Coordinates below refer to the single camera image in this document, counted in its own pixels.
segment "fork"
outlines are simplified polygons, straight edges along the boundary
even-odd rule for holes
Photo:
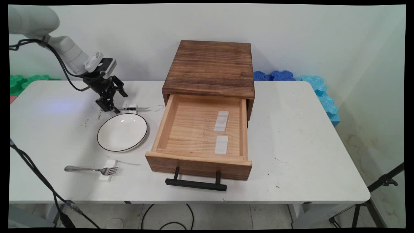
[[[74,167],[74,166],[66,166],[66,172],[76,172],[76,171],[100,171],[102,175],[112,175],[115,174],[118,170],[118,167],[106,167],[102,169],[95,169],[95,168],[83,168],[83,167]]]

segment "drawer handle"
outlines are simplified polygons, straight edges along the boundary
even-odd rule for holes
[[[189,180],[178,180],[178,171],[180,167],[176,168],[176,173],[174,174],[174,179],[165,179],[165,184],[167,185],[174,185],[174,186],[181,186],[181,187],[189,187],[189,188],[197,188],[197,189],[210,189],[210,190],[217,190],[217,191],[226,191],[227,185],[220,184],[220,177],[221,172],[216,171],[216,183],[205,183],[205,182],[197,182],[197,181],[189,181]]]

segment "wood grain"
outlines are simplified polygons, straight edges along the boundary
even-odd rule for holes
[[[176,115],[177,106],[178,106],[178,99],[180,97],[172,96],[170,101],[165,106],[164,115],[162,117],[161,123],[158,128],[158,132],[156,134],[154,144],[152,145],[153,151],[157,148],[165,148],[168,142],[168,136],[171,132],[171,127],[173,125],[174,117]]]
[[[226,155],[215,154],[216,138],[222,136],[214,132],[219,111],[229,111]],[[146,155],[151,169],[174,173],[179,164],[180,174],[214,177],[220,169],[223,178],[246,180],[252,166],[246,115],[245,99],[171,94],[152,150]]]
[[[250,120],[255,89],[248,43],[182,40],[162,88],[170,94],[247,99]]]
[[[173,118],[166,146],[158,148],[214,154],[217,136],[214,126],[219,111],[229,111],[226,136],[229,137],[227,155],[240,154],[240,101],[223,97],[174,95],[178,106]]]
[[[247,118],[246,100],[240,101],[240,155],[249,160],[247,149]]]
[[[252,168],[251,161],[234,161],[218,158],[189,158],[157,152],[147,152],[145,157],[154,172],[174,173],[180,167],[180,174],[215,177],[221,171],[224,179],[247,180]]]

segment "floor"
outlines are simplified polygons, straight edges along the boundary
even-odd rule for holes
[[[44,204],[14,204],[33,215],[45,218]],[[79,208],[101,228],[141,229],[141,219],[150,204],[78,204]],[[291,217],[286,204],[190,204],[194,213],[194,230],[258,230],[291,229]],[[64,209],[78,228],[94,228],[83,216]],[[341,227],[351,227],[354,207],[336,217]],[[160,229],[168,222],[191,227],[191,212],[185,204],[155,204],[146,214],[144,229]],[[58,221],[57,227],[64,227]],[[310,228],[332,228],[328,220]],[[365,207],[361,207],[358,227],[375,227]],[[170,224],[165,230],[180,230]]]

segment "blue foam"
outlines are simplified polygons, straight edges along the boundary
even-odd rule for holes
[[[328,88],[319,76],[303,76],[302,81],[310,83],[317,96],[321,96]]]
[[[270,75],[266,75],[262,71],[256,71],[253,73],[253,80],[254,81],[271,81],[273,79]]]
[[[275,70],[271,73],[271,76],[273,76],[274,81],[296,81],[296,79],[293,78],[292,72],[287,70],[282,72]]]
[[[332,118],[330,118],[330,120],[334,127],[337,126],[341,122],[341,119],[339,118],[338,114],[335,114]]]
[[[318,99],[329,118],[332,118],[338,113],[338,108],[334,105],[334,99],[329,97],[326,92],[322,96],[318,96]]]

